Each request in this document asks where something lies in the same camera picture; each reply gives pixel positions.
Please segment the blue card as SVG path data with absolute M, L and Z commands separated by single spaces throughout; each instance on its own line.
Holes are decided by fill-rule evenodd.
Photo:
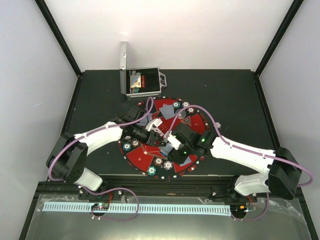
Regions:
M 164 104 L 162 107 L 159 108 L 162 116 L 165 120 L 169 120 L 175 117 L 175 108 L 173 105 Z
M 192 163 L 192 159 L 190 158 L 190 156 L 188 156 L 183 163 L 179 164 L 179 166 L 184 167 L 184 166 L 189 165 L 191 163 Z
M 141 121 L 139 121 L 137 123 L 137 125 L 145 127 L 148 123 L 149 123 L 149 119 L 148 118 L 144 118 Z

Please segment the brown chip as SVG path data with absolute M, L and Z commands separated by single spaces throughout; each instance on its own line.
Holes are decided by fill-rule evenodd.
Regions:
M 195 109 L 193 107 L 190 107 L 187 110 L 189 114 L 193 114 L 195 112 Z
M 162 164 L 163 164 L 163 159 L 162 158 L 156 158 L 155 160 L 154 160 L 154 164 L 156 165 L 156 166 L 161 166 Z
M 137 147 L 137 146 L 139 146 L 139 142 L 138 142 L 137 140 L 134 140 L 134 141 L 132 142 L 132 145 L 133 145 L 134 147 Z

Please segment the grey card deck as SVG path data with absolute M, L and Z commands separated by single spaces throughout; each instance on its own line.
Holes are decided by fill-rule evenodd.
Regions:
M 162 153 L 164 153 L 165 155 L 168 155 L 169 152 L 173 149 L 174 147 L 168 143 L 166 146 L 160 146 L 159 149 Z

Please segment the black triangular token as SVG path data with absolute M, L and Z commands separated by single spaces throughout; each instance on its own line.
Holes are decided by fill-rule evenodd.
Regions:
M 192 126 L 191 117 L 190 116 L 185 117 L 184 119 L 181 120 L 181 123 L 191 127 Z

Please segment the green chips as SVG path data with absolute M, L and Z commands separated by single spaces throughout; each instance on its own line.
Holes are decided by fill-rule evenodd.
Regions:
M 176 102 L 174 102 L 174 103 L 172 104 L 172 106 L 173 106 L 175 109 L 178 109 L 178 108 L 181 106 L 181 104 L 180 104 L 180 102 L 176 101 Z
M 154 176 L 156 174 L 157 169 L 154 166 L 150 166 L 147 169 L 147 174 L 149 176 Z
M 124 151 L 129 151 L 132 148 L 132 145 L 129 142 L 127 142 L 123 144 L 122 148 Z

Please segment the clear round dealer puck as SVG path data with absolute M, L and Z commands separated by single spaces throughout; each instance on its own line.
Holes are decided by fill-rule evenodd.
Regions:
M 182 111 L 182 112 L 180 112 L 179 114 L 178 114 L 178 119 L 184 119 L 185 117 L 186 117 L 186 112 L 185 111 Z

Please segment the purple white chip stack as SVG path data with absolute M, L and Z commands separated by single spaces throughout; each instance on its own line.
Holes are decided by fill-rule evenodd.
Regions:
M 215 126 L 216 126 L 218 129 L 220 129 L 222 125 L 221 125 L 220 122 L 216 122 L 216 123 L 215 123 Z

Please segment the blue white chip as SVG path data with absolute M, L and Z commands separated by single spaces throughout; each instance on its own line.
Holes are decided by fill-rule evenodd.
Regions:
M 171 161 L 166 161 L 163 163 L 163 168 L 165 170 L 170 170 L 173 167 L 173 163 Z

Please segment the blue white chips seat one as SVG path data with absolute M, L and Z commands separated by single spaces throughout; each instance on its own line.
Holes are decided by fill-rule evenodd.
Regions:
M 188 109 L 188 108 L 190 107 L 190 103 L 187 102 L 187 101 L 184 101 L 184 102 L 182 103 L 182 107 L 183 107 L 184 109 Z

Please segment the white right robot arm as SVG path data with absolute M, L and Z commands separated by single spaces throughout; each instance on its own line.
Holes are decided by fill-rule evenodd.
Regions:
M 222 140 L 216 133 L 209 130 L 198 133 L 184 123 L 168 131 L 164 139 L 172 145 L 167 155 L 172 162 L 182 164 L 194 155 L 224 159 L 254 170 L 255 174 L 236 175 L 232 179 L 227 195 L 234 202 L 257 193 L 272 193 L 285 200 L 295 197 L 302 171 L 293 154 L 284 147 L 274 151 Z

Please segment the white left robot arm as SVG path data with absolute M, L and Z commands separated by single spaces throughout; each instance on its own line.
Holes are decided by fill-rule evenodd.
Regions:
M 123 116 L 95 129 L 79 134 L 65 132 L 47 159 L 48 178 L 82 186 L 95 199 L 101 200 L 107 195 L 108 188 L 98 174 L 86 167 L 88 155 L 124 137 L 132 137 L 151 147 L 163 146 L 162 136 L 156 131 L 162 122 L 160 118 L 152 119 L 150 112 L 133 106 Z

